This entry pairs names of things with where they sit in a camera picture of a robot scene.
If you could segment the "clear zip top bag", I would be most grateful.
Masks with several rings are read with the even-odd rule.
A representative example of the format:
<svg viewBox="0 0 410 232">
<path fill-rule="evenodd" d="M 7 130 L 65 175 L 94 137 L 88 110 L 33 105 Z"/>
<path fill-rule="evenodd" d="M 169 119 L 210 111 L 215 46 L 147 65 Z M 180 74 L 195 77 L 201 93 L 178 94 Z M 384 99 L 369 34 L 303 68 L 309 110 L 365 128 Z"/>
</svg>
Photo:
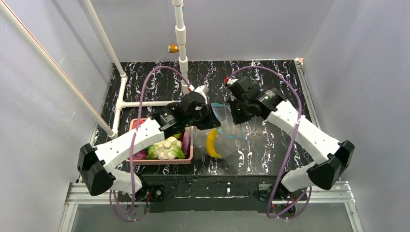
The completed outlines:
<svg viewBox="0 0 410 232">
<path fill-rule="evenodd" d="M 234 124 L 231 115 L 230 107 L 226 104 L 212 103 L 211 107 L 215 116 L 220 121 L 221 126 L 217 127 L 218 134 L 215 140 L 215 150 L 222 155 L 222 159 L 232 155 L 239 148 L 247 145 L 249 142 L 246 139 L 243 125 Z M 199 149 L 201 152 L 208 155 L 206 151 L 206 139 L 208 133 L 212 129 L 193 131 L 193 145 L 194 148 Z"/>
</svg>

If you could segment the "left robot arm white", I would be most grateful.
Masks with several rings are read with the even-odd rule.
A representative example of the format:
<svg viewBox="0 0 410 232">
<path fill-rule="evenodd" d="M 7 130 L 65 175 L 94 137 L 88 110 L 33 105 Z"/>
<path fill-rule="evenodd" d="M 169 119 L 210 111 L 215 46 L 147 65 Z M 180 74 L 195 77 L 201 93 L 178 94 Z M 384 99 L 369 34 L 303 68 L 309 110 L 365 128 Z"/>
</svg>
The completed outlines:
<svg viewBox="0 0 410 232">
<path fill-rule="evenodd" d="M 213 113 L 206 86 L 197 87 L 179 102 L 166 105 L 150 116 L 142 125 L 107 143 L 80 148 L 77 169 L 91 196 L 108 190 L 135 194 L 143 184 L 134 173 L 116 167 L 130 155 L 161 142 L 186 127 L 207 130 L 220 126 Z"/>
</svg>

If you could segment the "yellow banana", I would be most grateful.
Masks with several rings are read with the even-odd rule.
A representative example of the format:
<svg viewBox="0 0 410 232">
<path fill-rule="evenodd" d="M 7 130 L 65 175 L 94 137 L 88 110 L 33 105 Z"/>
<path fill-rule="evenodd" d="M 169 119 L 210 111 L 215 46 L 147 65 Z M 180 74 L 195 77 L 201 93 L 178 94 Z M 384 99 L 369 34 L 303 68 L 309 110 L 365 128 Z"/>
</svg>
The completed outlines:
<svg viewBox="0 0 410 232">
<path fill-rule="evenodd" d="M 216 159 L 221 159 L 222 155 L 219 154 L 216 150 L 215 150 L 215 140 L 218 134 L 218 130 L 217 129 L 212 129 L 208 135 L 207 135 L 207 139 L 206 139 L 206 151 L 208 153 L 208 155 L 212 158 L 216 158 Z"/>
</svg>

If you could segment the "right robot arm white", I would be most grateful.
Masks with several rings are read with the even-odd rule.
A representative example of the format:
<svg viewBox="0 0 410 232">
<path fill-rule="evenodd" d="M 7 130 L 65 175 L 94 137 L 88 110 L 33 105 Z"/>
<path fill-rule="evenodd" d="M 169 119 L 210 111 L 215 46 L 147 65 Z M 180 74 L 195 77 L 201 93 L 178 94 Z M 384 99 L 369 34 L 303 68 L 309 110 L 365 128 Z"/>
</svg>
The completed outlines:
<svg viewBox="0 0 410 232">
<path fill-rule="evenodd" d="M 310 186 L 330 190 L 351 161 L 354 145 L 346 140 L 340 142 L 320 130 L 305 116 L 298 119 L 298 111 L 275 88 L 260 90 L 249 77 L 226 78 L 230 90 L 228 100 L 235 124 L 259 116 L 292 135 L 298 125 L 295 141 L 312 157 L 313 162 L 287 171 L 281 178 L 279 188 L 283 193 L 295 192 Z"/>
</svg>

